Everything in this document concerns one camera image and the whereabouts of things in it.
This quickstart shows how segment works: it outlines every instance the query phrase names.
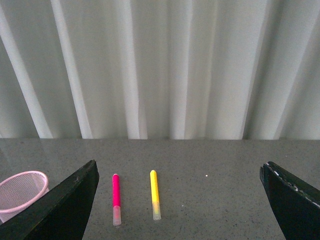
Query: pink wire basket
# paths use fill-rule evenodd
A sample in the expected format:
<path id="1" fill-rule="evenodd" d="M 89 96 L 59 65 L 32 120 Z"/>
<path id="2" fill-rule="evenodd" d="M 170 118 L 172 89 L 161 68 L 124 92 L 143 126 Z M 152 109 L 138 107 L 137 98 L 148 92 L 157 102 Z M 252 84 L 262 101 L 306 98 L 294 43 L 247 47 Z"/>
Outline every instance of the pink wire basket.
<path id="1" fill-rule="evenodd" d="M 4 223 L 25 210 L 47 192 L 48 177 L 40 171 L 25 171 L 0 183 L 0 220 Z"/>

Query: speckled stone surface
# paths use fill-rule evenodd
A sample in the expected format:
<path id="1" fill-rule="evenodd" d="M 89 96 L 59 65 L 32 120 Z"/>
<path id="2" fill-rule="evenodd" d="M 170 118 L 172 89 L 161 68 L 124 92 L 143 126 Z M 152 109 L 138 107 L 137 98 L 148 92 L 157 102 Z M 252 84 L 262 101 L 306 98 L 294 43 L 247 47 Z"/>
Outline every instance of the speckled stone surface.
<path id="1" fill-rule="evenodd" d="M 87 161 L 100 180 L 85 240 L 284 240 L 259 179 L 273 161 L 320 188 L 320 141 L 0 139 L 0 181 L 39 170 L 52 189 Z M 149 173 L 162 219 L 153 221 Z M 122 225 L 112 224 L 120 175 Z"/>

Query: pink marker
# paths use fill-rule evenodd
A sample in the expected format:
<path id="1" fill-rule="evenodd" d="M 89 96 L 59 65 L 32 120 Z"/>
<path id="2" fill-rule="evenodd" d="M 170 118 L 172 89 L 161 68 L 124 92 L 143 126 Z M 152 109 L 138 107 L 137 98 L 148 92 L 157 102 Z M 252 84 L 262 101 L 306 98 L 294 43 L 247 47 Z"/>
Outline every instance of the pink marker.
<path id="1" fill-rule="evenodd" d="M 114 174 L 112 177 L 113 188 L 113 225 L 121 224 L 121 201 L 120 201 L 120 181 L 119 175 Z"/>

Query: marker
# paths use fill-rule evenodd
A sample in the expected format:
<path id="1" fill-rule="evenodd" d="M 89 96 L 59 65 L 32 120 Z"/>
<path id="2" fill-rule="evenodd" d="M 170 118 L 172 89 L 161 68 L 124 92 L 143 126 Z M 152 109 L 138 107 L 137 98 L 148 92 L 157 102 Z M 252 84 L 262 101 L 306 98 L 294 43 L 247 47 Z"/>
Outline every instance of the marker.
<path id="1" fill-rule="evenodd" d="M 114 174 L 112 177 L 113 188 L 113 225 L 121 224 L 121 201 L 120 201 L 120 181 L 119 175 Z"/>
<path id="2" fill-rule="evenodd" d="M 151 197 L 152 197 L 152 211 L 153 211 L 153 220 L 160 220 L 160 201 L 159 201 L 159 192 L 158 192 L 158 179 L 157 172 L 152 170 L 150 172 L 150 183 L 151 183 Z"/>

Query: white curtain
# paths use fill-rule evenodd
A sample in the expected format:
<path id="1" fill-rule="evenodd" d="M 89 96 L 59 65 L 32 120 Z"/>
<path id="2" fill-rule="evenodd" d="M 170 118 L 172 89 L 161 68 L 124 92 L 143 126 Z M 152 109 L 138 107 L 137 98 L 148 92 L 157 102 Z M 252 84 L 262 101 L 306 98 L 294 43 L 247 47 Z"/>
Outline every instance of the white curtain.
<path id="1" fill-rule="evenodd" d="M 320 139 L 320 0 L 0 0 L 0 137 Z"/>

